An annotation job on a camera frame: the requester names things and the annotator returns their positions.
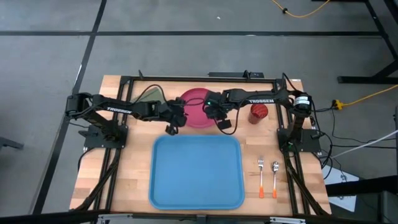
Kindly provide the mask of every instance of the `orange fork handle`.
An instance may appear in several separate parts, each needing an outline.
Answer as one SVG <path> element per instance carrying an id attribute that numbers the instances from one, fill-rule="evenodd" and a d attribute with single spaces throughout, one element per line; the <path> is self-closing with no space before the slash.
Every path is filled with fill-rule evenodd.
<path id="1" fill-rule="evenodd" d="M 259 197 L 260 197 L 260 198 L 264 198 L 264 189 L 262 188 L 262 186 L 260 186 Z"/>

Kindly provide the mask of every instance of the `white paper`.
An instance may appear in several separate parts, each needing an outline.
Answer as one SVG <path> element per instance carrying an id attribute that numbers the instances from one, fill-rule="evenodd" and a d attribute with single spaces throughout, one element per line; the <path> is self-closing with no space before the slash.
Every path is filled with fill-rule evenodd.
<path id="1" fill-rule="evenodd" d="M 323 177 L 326 177 L 330 169 L 330 166 L 326 165 L 322 169 Z M 341 173 L 340 170 L 332 168 L 330 175 L 325 180 L 325 184 L 337 184 L 342 182 L 357 181 L 359 177 L 356 177 L 346 172 Z M 356 196 L 344 196 L 344 197 L 329 197 L 329 202 L 333 205 L 337 205 L 341 208 L 347 209 L 351 212 L 355 211 Z"/>

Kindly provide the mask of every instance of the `wooden table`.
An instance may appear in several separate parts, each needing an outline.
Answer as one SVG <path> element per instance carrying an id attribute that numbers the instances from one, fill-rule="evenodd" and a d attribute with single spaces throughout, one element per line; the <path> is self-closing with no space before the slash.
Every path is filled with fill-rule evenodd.
<path id="1" fill-rule="evenodd" d="M 121 76 L 105 75 L 100 94 L 116 98 Z M 265 83 L 202 83 L 202 82 L 149 82 L 135 81 L 132 98 L 138 96 L 144 88 L 151 84 L 159 84 L 165 91 L 166 99 L 172 99 L 182 95 L 185 91 L 202 87 L 211 91 L 223 91 L 230 88 L 242 88 L 247 91 L 271 90 L 271 84 Z M 293 80 L 296 88 L 302 89 L 300 80 Z M 279 151 L 276 129 L 278 119 L 275 105 L 267 105 L 268 116 L 259 124 L 248 123 L 249 106 L 241 108 L 239 113 L 238 129 L 234 134 L 241 143 L 243 172 L 244 172 L 244 203 L 235 210 L 184 210 L 166 211 L 154 208 L 149 202 L 149 176 L 152 144 L 159 136 L 166 134 L 164 122 L 143 122 L 128 116 L 127 125 L 129 133 L 126 147 L 122 150 L 116 179 L 115 191 L 112 201 L 112 212 L 128 213 L 183 213 L 183 214 L 212 214 L 212 215 L 285 215 L 292 214 L 287 186 L 287 177 L 284 158 Z M 111 119 L 112 113 L 100 111 L 101 115 Z M 284 124 L 287 125 L 286 112 L 282 109 Z M 236 110 L 228 113 L 228 118 L 235 123 Z M 305 122 L 305 128 L 310 128 L 309 120 Z M 206 129 L 180 128 L 179 134 L 220 134 L 216 126 Z M 257 166 L 258 155 L 264 155 L 264 198 L 259 198 L 260 172 Z M 104 157 L 104 149 L 94 149 L 81 161 L 80 171 L 76 180 L 70 208 L 79 206 L 85 197 L 97 184 L 101 165 Z M 324 210 L 330 213 L 330 205 L 323 181 L 322 170 L 319 161 L 309 152 L 300 153 L 305 184 L 315 200 Z M 278 161 L 277 173 L 277 199 L 272 198 L 273 173 L 271 164 Z M 105 186 L 100 208 L 104 208 L 108 187 Z M 299 212 L 303 212 L 301 194 L 297 186 L 295 193 Z"/>

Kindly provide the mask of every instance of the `black cable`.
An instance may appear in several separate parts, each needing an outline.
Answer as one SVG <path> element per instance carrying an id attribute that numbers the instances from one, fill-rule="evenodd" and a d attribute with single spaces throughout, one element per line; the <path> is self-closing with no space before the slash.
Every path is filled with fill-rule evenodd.
<path id="1" fill-rule="evenodd" d="M 137 102 L 139 101 L 139 99 L 141 99 L 141 97 L 144 95 L 144 93 L 145 93 L 150 87 L 153 87 L 153 86 L 156 86 L 156 87 L 158 87 L 158 88 L 160 89 L 160 92 L 162 92 L 163 100 L 164 100 L 165 102 L 167 102 L 166 97 L 165 97 L 165 95 L 164 95 L 163 88 L 162 88 L 160 85 L 158 85 L 158 84 L 152 84 L 152 85 L 149 85 L 147 88 L 145 88 L 145 90 L 142 91 L 142 93 L 136 98 L 136 100 L 135 100 L 134 102 L 128 103 L 128 105 L 133 105 L 134 103 L 137 103 Z"/>
<path id="2" fill-rule="evenodd" d="M 372 140 L 368 140 L 368 141 L 365 142 L 365 141 L 360 141 L 360 140 L 353 139 L 353 138 L 343 138 L 343 137 L 335 136 L 336 117 L 335 117 L 335 112 L 334 112 L 334 110 L 331 110 L 331 114 L 333 115 L 333 129 L 331 130 L 331 135 L 332 135 L 334 138 L 343 139 L 343 140 L 352 140 L 352 141 L 356 141 L 356 142 L 364 143 L 364 144 L 377 140 L 377 139 L 372 139 Z M 389 139 L 383 139 L 382 141 L 390 141 L 390 140 L 395 140 L 395 139 L 396 139 L 396 138 L 389 138 Z"/>
<path id="3" fill-rule="evenodd" d="M 329 177 L 329 175 L 331 173 L 331 169 L 333 168 L 333 159 L 329 159 L 329 161 L 330 161 L 330 169 L 329 169 L 328 174 L 323 178 L 323 180 L 325 180 L 326 178 Z"/>
<path id="4" fill-rule="evenodd" d="M 294 147 L 295 153 L 298 154 L 299 150 L 297 149 L 297 146 L 295 144 L 293 144 L 293 147 Z"/>
<path id="5" fill-rule="evenodd" d="M 330 159 L 330 156 L 331 156 L 331 152 L 332 152 L 332 150 L 333 150 L 333 142 L 331 141 L 331 138 L 330 138 L 330 136 L 327 134 L 327 133 L 324 133 L 323 131 L 320 131 L 319 132 L 320 134 L 322 134 L 322 135 L 324 135 L 324 136 L 326 136 L 328 139 L 329 139 L 329 141 L 330 141 L 330 145 L 329 145 L 329 151 L 327 152 L 326 150 L 323 150 L 322 149 L 322 151 L 325 151 L 328 155 L 327 156 L 325 156 L 325 158 L 326 158 L 326 160 L 325 161 L 323 161 L 323 163 L 322 163 L 322 169 L 326 166 L 326 163 L 328 162 L 328 160 Z"/>
<path id="6" fill-rule="evenodd" d="M 234 134 L 234 133 L 236 132 L 236 129 L 238 128 L 239 112 L 241 111 L 242 104 L 243 104 L 246 100 L 248 100 L 250 97 L 253 97 L 253 96 L 268 96 L 268 94 L 252 95 L 252 96 L 248 96 L 248 97 L 244 98 L 242 101 L 240 101 L 240 103 L 239 103 L 239 105 L 238 105 L 237 112 L 236 112 L 235 128 L 234 128 L 234 130 L 233 130 L 231 133 L 226 133 L 226 132 L 223 131 L 221 128 L 219 128 L 218 125 L 217 125 L 216 119 L 214 119 L 214 122 L 216 123 L 216 126 L 217 126 L 217 128 L 219 129 L 219 131 L 221 131 L 223 134 L 227 134 L 227 135 L 232 135 L 232 134 Z M 206 106 L 206 105 L 203 104 L 203 106 L 202 106 L 202 110 L 203 110 L 203 111 L 205 111 L 205 106 Z"/>
<path id="7" fill-rule="evenodd" d="M 112 163 L 109 165 L 104 176 L 99 179 L 97 185 L 90 192 L 90 194 L 86 197 L 86 199 L 84 199 L 83 203 L 73 210 L 88 210 L 89 209 L 90 205 L 94 201 L 94 198 L 99 194 L 101 189 L 104 187 L 106 181 L 109 179 L 109 177 L 114 173 L 114 171 L 118 167 L 119 161 L 120 161 L 120 150 L 116 150 L 115 155 L 112 160 Z"/>
<path id="8" fill-rule="evenodd" d="M 319 110 L 317 110 L 317 112 L 319 113 L 319 112 L 326 112 L 326 111 L 330 111 L 330 110 L 333 110 L 333 107 L 331 106 L 331 107 L 329 107 L 329 108 L 322 108 L 322 109 L 319 109 Z"/>
<path id="9" fill-rule="evenodd" d="M 291 86 L 294 90 L 298 91 L 298 90 L 296 89 L 296 87 L 293 86 L 292 82 L 290 81 L 290 79 L 288 78 L 288 76 L 287 76 L 285 73 L 282 73 L 282 77 L 285 77 L 286 80 L 288 81 L 288 83 L 290 84 L 290 86 Z"/>
<path id="10" fill-rule="evenodd" d="M 323 159 L 323 158 L 328 158 L 328 156 L 323 156 L 323 157 L 320 157 L 320 158 L 319 158 L 319 160 L 320 160 L 320 159 Z M 340 163 L 339 161 L 337 161 L 337 159 L 335 159 L 335 158 L 331 159 L 331 161 L 332 161 L 332 160 L 335 160 L 335 162 L 337 162 L 337 163 L 338 163 L 338 165 L 339 165 L 339 170 L 340 170 L 341 174 L 343 174 L 343 175 L 344 175 L 343 171 L 341 170 L 341 163 Z M 324 178 L 324 180 L 325 180 L 326 178 L 328 178 L 328 176 L 329 176 L 329 174 L 330 174 L 330 172 L 331 172 L 331 168 L 333 168 L 333 162 L 331 162 L 331 166 L 330 166 L 330 169 L 329 169 L 328 175 L 326 175 L 326 177 Z"/>
<path id="11" fill-rule="evenodd" d="M 339 145 L 333 145 L 335 147 L 359 147 L 359 146 L 339 146 Z M 384 147 L 384 146 L 364 146 L 368 148 L 374 148 L 374 149 L 397 149 L 396 147 Z"/>
<path id="12" fill-rule="evenodd" d="M 200 103 L 194 103 L 194 104 L 188 104 L 188 102 L 190 102 L 192 100 L 201 100 L 201 102 Z M 180 106 L 197 106 L 197 105 L 201 105 L 204 102 L 205 102 L 205 99 L 203 99 L 203 98 L 192 98 L 192 99 L 187 100 L 185 102 L 185 104 L 182 104 Z"/>
<path id="13" fill-rule="evenodd" d="M 315 156 L 315 158 L 318 159 L 319 163 L 321 164 L 321 169 L 325 168 L 326 165 L 323 166 L 321 159 L 323 159 L 323 158 L 329 159 L 329 157 L 328 157 L 328 156 L 318 157 L 314 152 L 313 152 L 312 154 Z M 330 164 L 331 164 L 331 166 L 330 166 L 330 169 L 329 169 L 329 171 L 328 171 L 328 174 L 326 175 L 326 177 L 323 178 L 323 180 L 325 180 L 326 178 L 329 177 L 330 172 L 331 172 L 331 168 L 333 167 L 333 160 L 330 160 Z"/>
<path id="14" fill-rule="evenodd" d="M 317 123 L 318 130 L 322 135 L 322 131 L 321 131 L 321 128 L 319 127 L 319 122 L 318 122 L 318 117 L 317 117 L 317 109 L 315 108 L 315 103 L 313 102 L 312 99 L 311 99 L 311 103 L 312 103 L 312 107 L 313 107 L 313 115 L 315 117 L 315 122 Z"/>
<path id="15" fill-rule="evenodd" d="M 343 176 L 345 176 L 344 173 L 343 173 L 343 171 L 341 170 L 341 163 L 340 163 L 339 161 L 337 161 L 337 159 L 335 159 L 335 158 L 333 158 L 333 159 L 334 159 L 335 162 L 337 162 L 337 164 L 338 164 L 338 170 L 340 170 L 341 174 L 342 174 Z"/>
<path id="16" fill-rule="evenodd" d="M 83 157 L 84 157 L 88 152 L 90 152 L 92 149 L 94 149 L 94 148 L 88 148 L 87 151 L 85 151 L 85 152 L 79 157 L 79 161 L 78 161 L 78 163 L 77 163 L 77 172 L 79 172 L 79 170 L 80 170 L 80 163 L 81 163 L 81 160 L 82 160 Z"/>
<path id="17" fill-rule="evenodd" d="M 72 122 L 69 122 L 69 124 L 74 125 L 74 126 L 78 126 L 78 127 L 81 127 L 81 128 L 88 128 L 88 126 L 83 126 L 83 125 L 75 124 L 75 123 L 72 123 Z"/>

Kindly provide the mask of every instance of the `blue tray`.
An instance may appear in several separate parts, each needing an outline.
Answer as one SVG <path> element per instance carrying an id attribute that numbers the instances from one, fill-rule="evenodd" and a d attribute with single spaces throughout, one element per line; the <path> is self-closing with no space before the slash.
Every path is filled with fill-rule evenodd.
<path id="1" fill-rule="evenodd" d="M 161 136 L 152 151 L 149 200 L 162 210 L 235 209 L 244 200 L 239 141 Z"/>

